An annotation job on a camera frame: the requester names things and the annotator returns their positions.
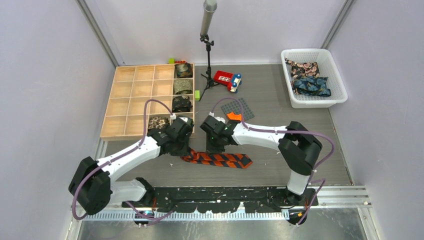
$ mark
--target white plastic basket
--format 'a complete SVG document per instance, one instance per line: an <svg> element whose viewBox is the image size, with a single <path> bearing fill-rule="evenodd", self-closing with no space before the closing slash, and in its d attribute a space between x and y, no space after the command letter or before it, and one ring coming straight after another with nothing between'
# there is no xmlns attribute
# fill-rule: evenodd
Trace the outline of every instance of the white plastic basket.
<svg viewBox="0 0 424 240"><path fill-rule="evenodd" d="M291 66L286 64L285 58L297 63L317 62L320 77L328 77L327 87L331 90L331 96L306 96L293 93L291 81ZM348 94L343 85L342 78L337 70L333 56L326 49L288 49L281 52L282 68L284 70L285 82L290 95L291 106L295 109L304 108L328 108L334 104L344 103Z"/></svg>

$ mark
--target metal floor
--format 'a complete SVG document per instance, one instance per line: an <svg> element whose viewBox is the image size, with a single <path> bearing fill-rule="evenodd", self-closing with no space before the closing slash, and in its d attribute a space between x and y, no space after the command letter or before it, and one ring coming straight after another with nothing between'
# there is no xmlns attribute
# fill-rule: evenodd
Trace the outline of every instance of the metal floor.
<svg viewBox="0 0 424 240"><path fill-rule="evenodd" d="M131 221L83 221L79 240L364 240L357 208L315 208L299 228L285 220L162 221L138 228Z"/></svg>
<svg viewBox="0 0 424 240"><path fill-rule="evenodd" d="M230 93L224 86L208 89L200 102L196 102L195 133L190 139L191 148L204 151L206 134L199 126L211 111L215 103L225 97L244 98L255 117L247 122L264 126L286 126L290 121L303 124L308 130L323 133L336 142L336 150L324 164L319 166L314 179L326 178L326 185L350 185L351 181L339 141L334 132L330 113L327 108L295 109L290 105L289 94L284 82L283 67L280 64L266 65L222 65L212 66L212 73L217 70L242 74L242 85L238 93ZM195 68L195 86L202 90L206 80L200 73L205 66ZM215 109L215 116L225 117L220 103ZM323 145L320 157L324 157L331 145L320 139ZM135 141L110 141L106 156L128 147ZM290 169L277 151L252 146L227 146L227 153L248 154L253 164L247 169L236 169L187 163L178 157L163 155L147 161L123 175L120 181L145 178L154 187L222 187L222 186L285 186L289 181Z"/></svg>

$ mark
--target microphone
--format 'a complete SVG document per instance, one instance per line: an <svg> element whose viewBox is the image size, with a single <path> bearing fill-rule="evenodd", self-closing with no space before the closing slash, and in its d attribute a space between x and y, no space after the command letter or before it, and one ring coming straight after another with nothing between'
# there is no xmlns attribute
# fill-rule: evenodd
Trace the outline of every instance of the microphone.
<svg viewBox="0 0 424 240"><path fill-rule="evenodd" d="M212 15L217 10L217 0L204 0L203 20L201 21L200 36L205 37L208 34L209 25L211 25Z"/></svg>

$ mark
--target green block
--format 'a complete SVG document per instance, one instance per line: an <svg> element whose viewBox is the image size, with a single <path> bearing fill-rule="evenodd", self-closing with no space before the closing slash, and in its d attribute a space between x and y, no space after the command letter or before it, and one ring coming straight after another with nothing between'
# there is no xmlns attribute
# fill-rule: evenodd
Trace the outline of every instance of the green block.
<svg viewBox="0 0 424 240"><path fill-rule="evenodd" d="M194 91L194 100L196 100L196 101L200 100L200 91L199 90Z"/></svg>

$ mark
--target wooden compartment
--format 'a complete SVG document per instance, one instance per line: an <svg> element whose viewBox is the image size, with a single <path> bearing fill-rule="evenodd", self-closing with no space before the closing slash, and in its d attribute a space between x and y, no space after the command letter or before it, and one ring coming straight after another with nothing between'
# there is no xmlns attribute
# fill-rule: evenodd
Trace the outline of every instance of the wooden compartment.
<svg viewBox="0 0 424 240"><path fill-rule="evenodd" d="M106 116L126 116L130 98L111 98L107 103Z"/></svg>
<svg viewBox="0 0 424 240"><path fill-rule="evenodd" d="M114 82L132 81L134 73L136 72L135 66L119 66L116 68Z"/></svg>
<svg viewBox="0 0 424 240"><path fill-rule="evenodd" d="M129 98L132 86L131 81L114 82L110 90L110 98Z"/></svg>
<svg viewBox="0 0 424 240"><path fill-rule="evenodd" d="M143 129L144 129L143 115L128 116L128 118L126 119L126 124L125 124L125 135L142 136Z"/></svg>
<svg viewBox="0 0 424 240"><path fill-rule="evenodd" d="M153 81L153 87L151 95L153 96L170 96L173 92L173 80L155 80Z"/></svg>
<svg viewBox="0 0 424 240"><path fill-rule="evenodd" d="M175 64L156 65L154 68L154 79L173 79Z"/></svg>
<svg viewBox="0 0 424 240"><path fill-rule="evenodd" d="M150 97L153 81L135 81L132 85L131 97Z"/></svg>
<svg viewBox="0 0 424 240"><path fill-rule="evenodd" d="M169 109L172 108L172 96L152 96L151 98L161 101ZM169 114L169 111L162 104L153 101L150 103L150 114Z"/></svg>
<svg viewBox="0 0 424 240"><path fill-rule="evenodd" d="M104 118L100 137L110 139L124 134L126 116L107 116Z"/></svg>
<svg viewBox="0 0 424 240"><path fill-rule="evenodd" d="M155 72L155 66L138 66L135 71L134 81L152 80Z"/></svg>
<svg viewBox="0 0 424 240"><path fill-rule="evenodd" d="M191 64L193 75L195 66ZM135 140L143 135L146 114L146 128L150 116L170 118L168 110L160 103L152 102L144 112L144 105L149 99L156 99L172 109L174 97L174 81L177 78L175 64L120 66L116 68L109 101L104 116L100 137L105 141ZM177 116L187 116L195 119L194 94L185 94L190 97L193 108L190 112L177 112Z"/></svg>
<svg viewBox="0 0 424 240"><path fill-rule="evenodd" d="M131 99L129 100L128 115L143 115L144 109L145 109L145 104L146 104L147 100L149 100L149 99L150 99L149 96L131 97ZM146 110L147 114L149 113L151 104L152 103L147 105L147 110Z"/></svg>

